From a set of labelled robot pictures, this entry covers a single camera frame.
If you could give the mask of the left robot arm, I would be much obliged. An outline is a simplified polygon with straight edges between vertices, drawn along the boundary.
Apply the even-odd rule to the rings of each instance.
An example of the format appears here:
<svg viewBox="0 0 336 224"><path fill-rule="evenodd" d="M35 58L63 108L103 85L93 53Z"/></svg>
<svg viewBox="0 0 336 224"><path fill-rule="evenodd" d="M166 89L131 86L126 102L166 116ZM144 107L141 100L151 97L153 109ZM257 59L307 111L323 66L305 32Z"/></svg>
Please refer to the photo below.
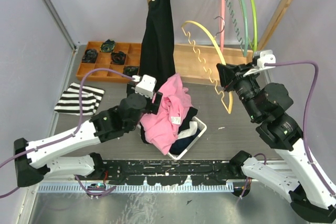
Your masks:
<svg viewBox="0 0 336 224"><path fill-rule="evenodd" d="M153 99L133 93L118 106L102 111L70 129L49 138L14 141L15 172L18 187L28 187L56 173L65 172L101 179L105 167L99 154L91 153L78 160L67 154L77 149L104 143L134 131L144 114L157 114L162 94Z"/></svg>

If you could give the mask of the black printed t shirt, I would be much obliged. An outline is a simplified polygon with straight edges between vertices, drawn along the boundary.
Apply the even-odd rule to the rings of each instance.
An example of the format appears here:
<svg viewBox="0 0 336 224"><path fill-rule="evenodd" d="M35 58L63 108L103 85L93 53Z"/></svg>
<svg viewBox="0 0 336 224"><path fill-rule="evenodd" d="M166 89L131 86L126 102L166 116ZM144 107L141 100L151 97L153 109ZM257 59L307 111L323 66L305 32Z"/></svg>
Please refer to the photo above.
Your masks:
<svg viewBox="0 0 336 224"><path fill-rule="evenodd" d="M142 40L139 75L156 79L157 91L172 75L174 64L174 29L170 0L149 2L146 28Z"/></svg>

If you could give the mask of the navy blue t shirt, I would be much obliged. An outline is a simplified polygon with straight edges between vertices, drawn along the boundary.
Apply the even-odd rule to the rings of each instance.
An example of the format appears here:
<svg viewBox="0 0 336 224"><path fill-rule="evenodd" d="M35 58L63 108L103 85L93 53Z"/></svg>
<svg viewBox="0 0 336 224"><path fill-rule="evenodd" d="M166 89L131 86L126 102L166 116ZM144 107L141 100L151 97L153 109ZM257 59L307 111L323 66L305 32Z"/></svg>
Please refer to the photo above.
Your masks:
<svg viewBox="0 0 336 224"><path fill-rule="evenodd" d="M194 140L196 135L176 140L169 152L173 155L180 155Z"/></svg>

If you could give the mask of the pink t shirt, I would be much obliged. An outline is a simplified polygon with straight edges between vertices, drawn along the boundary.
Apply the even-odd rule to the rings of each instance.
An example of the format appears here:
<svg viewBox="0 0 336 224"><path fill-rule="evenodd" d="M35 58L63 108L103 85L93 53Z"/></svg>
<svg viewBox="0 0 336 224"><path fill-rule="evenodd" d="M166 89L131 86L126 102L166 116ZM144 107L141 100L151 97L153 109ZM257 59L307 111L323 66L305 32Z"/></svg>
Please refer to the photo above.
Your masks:
<svg viewBox="0 0 336 224"><path fill-rule="evenodd" d="M188 88L176 73L159 88L162 99L157 114L145 114L141 120L145 140L166 155L177 140L179 127L192 107Z"/></svg>

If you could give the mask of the yellow hanger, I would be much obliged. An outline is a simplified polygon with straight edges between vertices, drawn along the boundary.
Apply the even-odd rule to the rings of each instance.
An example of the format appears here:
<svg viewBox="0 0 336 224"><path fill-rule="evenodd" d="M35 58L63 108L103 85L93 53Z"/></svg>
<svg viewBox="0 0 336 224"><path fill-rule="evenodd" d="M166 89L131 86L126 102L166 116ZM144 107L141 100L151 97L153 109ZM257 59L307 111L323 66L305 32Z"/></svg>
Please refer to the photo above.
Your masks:
<svg viewBox="0 0 336 224"><path fill-rule="evenodd" d="M225 108L225 110L227 111L228 114L231 114L232 109L233 109L233 101L234 101L233 100L233 93L231 91L228 93L228 104L226 104L225 101L224 101L225 93L224 93L224 91L219 91L218 81L216 79L214 79L213 76L212 76L212 73L213 73L212 69L207 67L206 59L201 57L201 50L199 48L197 48L196 41L191 39L191 33L189 31L185 30L185 26L187 24L195 25L196 27L198 27L200 30L202 30L205 33L205 35L209 38L212 45L214 46L215 51L217 52L217 55L220 59L221 64L226 65L226 60L224 59L223 53L222 53L220 47L218 46L218 43L217 43L215 37L202 24L200 24L198 22L195 22L193 20L187 20L181 25L182 32L187 37L189 45L192 46L192 50L195 53L195 55L197 56L197 59L198 59L199 63L202 65L202 68L203 68L204 72L207 74L207 77L208 77L209 81L211 82L211 84L214 85L214 90L215 90L216 94L220 96L220 101L221 101L223 107Z"/></svg>

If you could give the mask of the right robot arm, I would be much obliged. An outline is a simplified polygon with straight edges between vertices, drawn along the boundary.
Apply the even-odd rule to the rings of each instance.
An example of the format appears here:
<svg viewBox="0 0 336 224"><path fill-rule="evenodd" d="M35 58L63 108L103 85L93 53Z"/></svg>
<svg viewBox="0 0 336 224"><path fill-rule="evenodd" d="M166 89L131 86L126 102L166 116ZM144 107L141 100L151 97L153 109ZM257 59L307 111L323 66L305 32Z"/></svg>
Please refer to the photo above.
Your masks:
<svg viewBox="0 0 336 224"><path fill-rule="evenodd" d="M287 200L293 211L308 222L335 221L335 184L322 170L310 151L305 124L299 125L287 114L293 100L285 86L269 83L261 88L256 67L217 64L221 86L237 93L251 121L257 124L260 138L280 155L295 177L283 175L251 154L240 151L224 169L214 170L210 177L254 178Z"/></svg>

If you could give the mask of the pink hanger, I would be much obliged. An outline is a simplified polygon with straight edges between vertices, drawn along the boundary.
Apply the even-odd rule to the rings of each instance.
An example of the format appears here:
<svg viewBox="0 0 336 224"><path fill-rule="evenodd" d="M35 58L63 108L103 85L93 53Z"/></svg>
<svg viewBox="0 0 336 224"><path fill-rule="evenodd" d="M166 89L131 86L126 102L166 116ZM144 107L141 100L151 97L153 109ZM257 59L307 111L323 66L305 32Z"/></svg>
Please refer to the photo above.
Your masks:
<svg viewBox="0 0 336 224"><path fill-rule="evenodd" d="M219 0L219 46L224 51L225 40L225 0Z"/></svg>

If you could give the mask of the lime green hanger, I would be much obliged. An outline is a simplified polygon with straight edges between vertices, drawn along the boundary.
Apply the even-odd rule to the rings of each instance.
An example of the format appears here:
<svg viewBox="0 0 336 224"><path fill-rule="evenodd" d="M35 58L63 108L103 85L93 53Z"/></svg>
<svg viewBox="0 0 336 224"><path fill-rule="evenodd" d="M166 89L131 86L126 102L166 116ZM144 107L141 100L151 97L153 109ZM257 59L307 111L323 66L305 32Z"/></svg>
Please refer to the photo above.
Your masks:
<svg viewBox="0 0 336 224"><path fill-rule="evenodd" d="M255 0L250 0L251 13L253 18L253 39L249 39L249 45L253 51L257 51L258 47L258 20L257 20L257 8L255 5Z"/></svg>

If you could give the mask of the white t shirt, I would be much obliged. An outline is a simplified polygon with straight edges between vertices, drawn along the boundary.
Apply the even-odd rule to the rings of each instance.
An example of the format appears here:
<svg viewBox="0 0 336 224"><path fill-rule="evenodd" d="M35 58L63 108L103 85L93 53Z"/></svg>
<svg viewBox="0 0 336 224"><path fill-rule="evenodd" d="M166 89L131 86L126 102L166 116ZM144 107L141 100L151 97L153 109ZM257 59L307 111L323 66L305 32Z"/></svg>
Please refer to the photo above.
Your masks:
<svg viewBox="0 0 336 224"><path fill-rule="evenodd" d="M196 121L190 121L189 122L189 128L186 130L182 130L178 136L177 140L183 139L183 138L188 138L196 134L198 129L198 125Z"/></svg>

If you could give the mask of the plain black t shirt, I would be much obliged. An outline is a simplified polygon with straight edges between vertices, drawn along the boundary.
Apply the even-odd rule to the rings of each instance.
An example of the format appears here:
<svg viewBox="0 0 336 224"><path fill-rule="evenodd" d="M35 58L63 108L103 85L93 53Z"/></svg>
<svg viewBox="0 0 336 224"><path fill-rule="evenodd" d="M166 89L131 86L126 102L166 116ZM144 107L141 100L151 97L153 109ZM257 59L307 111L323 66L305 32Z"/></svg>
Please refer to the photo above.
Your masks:
<svg viewBox="0 0 336 224"><path fill-rule="evenodd" d="M196 109L194 107L189 108L189 111L186 115L186 118L183 120L182 124L178 128L178 134L180 134L182 131L188 130L190 128L190 121L192 120L192 118L194 116L197 115L197 113L198 113L198 109ZM140 128L140 136L141 136L142 142L145 143L145 144L150 144L145 139L145 130L144 130L143 126L141 125L141 123L138 125L138 127Z"/></svg>

